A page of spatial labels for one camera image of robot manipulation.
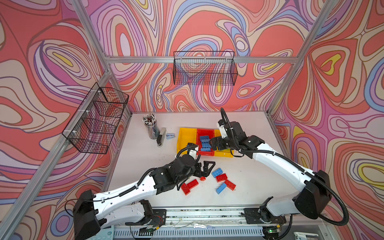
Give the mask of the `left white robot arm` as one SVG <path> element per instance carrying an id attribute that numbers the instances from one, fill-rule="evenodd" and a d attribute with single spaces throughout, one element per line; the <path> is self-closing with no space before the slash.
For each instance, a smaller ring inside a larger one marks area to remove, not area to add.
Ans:
<path id="1" fill-rule="evenodd" d="M 148 197 L 180 190 L 190 177 L 206 178 L 211 174 L 216 163 L 201 163 L 197 149 L 198 145 L 189 143 L 171 163 L 148 169 L 134 183 L 97 194 L 91 190 L 81 193 L 73 208 L 75 239 L 86 240 L 120 223 L 149 223 L 155 214 Z"/>

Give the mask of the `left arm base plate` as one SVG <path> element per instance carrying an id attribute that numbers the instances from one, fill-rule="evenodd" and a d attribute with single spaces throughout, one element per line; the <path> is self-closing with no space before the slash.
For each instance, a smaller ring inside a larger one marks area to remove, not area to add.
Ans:
<path id="1" fill-rule="evenodd" d="M 153 214 L 145 215 L 140 221 L 137 223 L 131 224 L 132 226 L 155 226 L 161 227 L 166 223 L 167 210 L 166 209 L 155 209 L 153 210 Z"/>

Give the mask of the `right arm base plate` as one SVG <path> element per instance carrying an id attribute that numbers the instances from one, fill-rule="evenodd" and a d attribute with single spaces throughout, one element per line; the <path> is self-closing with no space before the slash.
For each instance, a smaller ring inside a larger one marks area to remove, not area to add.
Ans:
<path id="1" fill-rule="evenodd" d="M 242 216 L 246 218 L 247 224 L 282 225 L 287 222 L 285 216 L 276 217 L 259 208 L 245 208 Z"/>

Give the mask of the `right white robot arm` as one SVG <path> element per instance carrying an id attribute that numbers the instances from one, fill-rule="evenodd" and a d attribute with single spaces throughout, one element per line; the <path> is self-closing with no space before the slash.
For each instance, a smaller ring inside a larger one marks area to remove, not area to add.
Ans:
<path id="1" fill-rule="evenodd" d="M 340 196 L 331 189 L 327 173 L 305 168 L 275 151 L 261 138 L 247 136 L 238 122 L 221 119 L 217 126 L 221 135 L 210 141 L 214 150 L 236 150 L 241 156 L 269 167 L 295 188 L 291 194 L 269 197 L 263 202 L 260 214 L 264 221 L 269 221 L 272 216 L 301 214 L 312 220 L 320 218 L 335 226 L 345 226 L 349 222 L 348 209 Z M 322 214 L 332 199 L 337 201 L 342 210 L 343 216 L 339 221 Z"/>

